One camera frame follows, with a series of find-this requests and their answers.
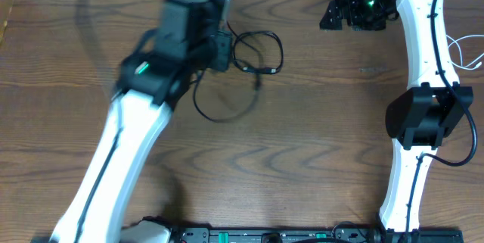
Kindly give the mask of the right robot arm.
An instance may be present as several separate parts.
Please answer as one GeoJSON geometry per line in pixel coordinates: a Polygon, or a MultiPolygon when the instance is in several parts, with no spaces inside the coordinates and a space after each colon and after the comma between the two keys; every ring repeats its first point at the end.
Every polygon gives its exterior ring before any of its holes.
{"type": "Polygon", "coordinates": [[[419,208],[438,148],[462,118],[470,118],[473,90],[462,86],[448,50],[443,0],[332,0],[322,30],[379,31],[391,20],[404,27],[408,86],[385,116],[392,139],[392,167],[377,227],[335,228],[332,242],[461,242],[458,229],[423,229],[419,208]]]}

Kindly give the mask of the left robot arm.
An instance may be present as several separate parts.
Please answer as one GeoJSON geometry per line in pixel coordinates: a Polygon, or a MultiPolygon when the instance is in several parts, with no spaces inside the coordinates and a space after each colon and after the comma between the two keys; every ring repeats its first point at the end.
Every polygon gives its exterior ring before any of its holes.
{"type": "Polygon", "coordinates": [[[226,70],[231,36],[222,30],[231,0],[165,0],[160,25],[119,67],[104,130],[82,183],[51,242],[170,242],[153,220],[123,225],[155,141],[198,70],[226,70]]]}

